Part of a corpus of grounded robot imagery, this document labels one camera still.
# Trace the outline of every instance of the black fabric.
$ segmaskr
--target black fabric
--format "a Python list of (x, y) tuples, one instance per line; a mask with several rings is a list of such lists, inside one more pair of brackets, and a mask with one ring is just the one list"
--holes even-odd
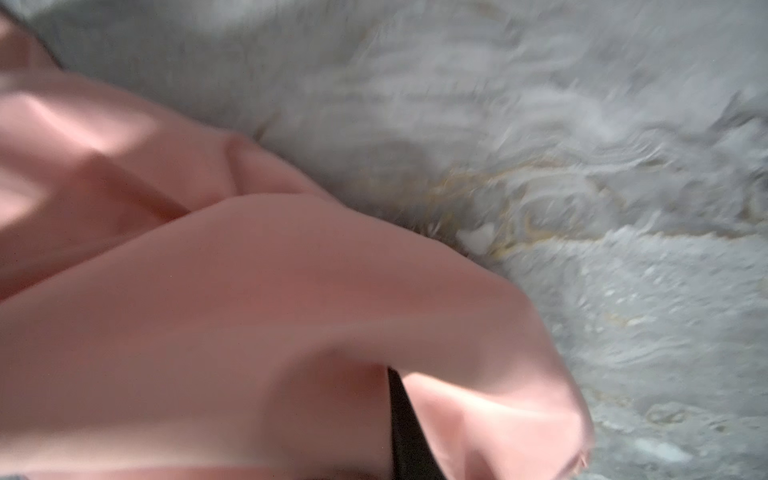
[(389, 398), (392, 404), (394, 480), (445, 480), (400, 375), (393, 369), (389, 369)]

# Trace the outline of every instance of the white patch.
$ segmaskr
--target white patch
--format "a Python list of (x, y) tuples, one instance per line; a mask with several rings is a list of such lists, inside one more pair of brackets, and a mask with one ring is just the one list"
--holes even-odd
[(633, 319), (630, 319), (627, 322), (627, 326), (642, 325), (643, 323), (652, 323), (652, 322), (655, 322), (655, 321), (656, 321), (656, 318), (654, 318), (652, 316), (648, 316), (648, 315), (637, 316), (637, 317), (635, 317)]
[(694, 458), (693, 455), (685, 452), (677, 445), (659, 442), (655, 439), (637, 439), (634, 441), (634, 446), (642, 452), (669, 463), (685, 463), (690, 462)]
[(487, 254), (495, 238), (496, 226), (493, 223), (486, 223), (477, 230), (459, 230), (456, 232), (458, 242), (473, 255)]

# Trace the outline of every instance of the fabric fold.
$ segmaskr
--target fabric fold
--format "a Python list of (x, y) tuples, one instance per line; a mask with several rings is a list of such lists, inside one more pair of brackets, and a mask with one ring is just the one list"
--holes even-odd
[(0, 20), (0, 474), (554, 480), (584, 400), (525, 295)]

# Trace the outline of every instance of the pink sleeve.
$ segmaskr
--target pink sleeve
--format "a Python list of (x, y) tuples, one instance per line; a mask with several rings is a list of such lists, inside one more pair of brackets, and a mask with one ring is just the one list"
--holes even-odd
[(22, 68), (18, 35), (0, 37), (0, 475), (388, 478), (386, 366), (411, 372), (450, 480), (584, 462), (584, 401), (513, 285), (236, 134)]

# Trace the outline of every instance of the black strap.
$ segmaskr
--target black strap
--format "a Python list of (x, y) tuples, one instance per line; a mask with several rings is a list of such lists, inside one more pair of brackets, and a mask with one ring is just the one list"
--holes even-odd
[(400, 375), (393, 369), (389, 369), (389, 398), (392, 403), (392, 460), (395, 463), (393, 479), (445, 480)]

